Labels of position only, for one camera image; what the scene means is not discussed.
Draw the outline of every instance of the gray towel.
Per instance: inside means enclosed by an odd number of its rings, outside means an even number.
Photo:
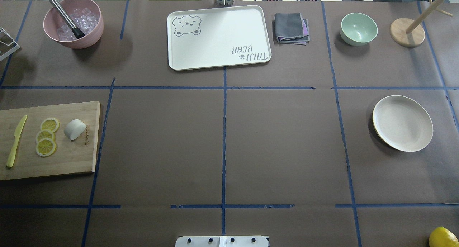
[[[274,14],[274,34],[279,43],[307,44],[309,23],[301,13]]]

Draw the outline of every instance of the white tray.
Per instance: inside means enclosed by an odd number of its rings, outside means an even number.
[[[169,66],[188,70],[271,59],[263,9],[257,5],[172,12],[167,17]]]

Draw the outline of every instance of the white plate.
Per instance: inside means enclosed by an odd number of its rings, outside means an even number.
[[[250,5],[172,12],[167,51],[175,70],[267,62],[271,47],[263,9]]]
[[[373,110],[374,129],[389,146],[415,152],[425,148],[433,136],[427,111],[416,101],[402,95],[381,99]]]

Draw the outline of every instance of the wooden cutting board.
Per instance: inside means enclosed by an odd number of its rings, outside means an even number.
[[[14,131],[27,115],[13,167],[6,161],[14,143]],[[56,152],[48,157],[36,154],[36,135],[46,118],[56,118]],[[79,119],[86,130],[71,141],[64,135],[67,124]],[[0,111],[0,180],[94,172],[99,142],[100,102],[48,105]]]

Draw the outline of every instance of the lemon slice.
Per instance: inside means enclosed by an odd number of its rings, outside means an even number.
[[[55,132],[59,128],[59,121],[56,118],[47,118],[41,123],[40,128],[41,130],[49,129],[51,132]]]
[[[41,130],[35,137],[35,143],[38,144],[38,142],[44,138],[50,138],[53,141],[56,140],[56,136],[54,135],[54,133],[52,133],[49,129],[44,129],[44,130]]]
[[[47,157],[56,151],[56,143],[50,138],[40,139],[35,151],[39,156]]]

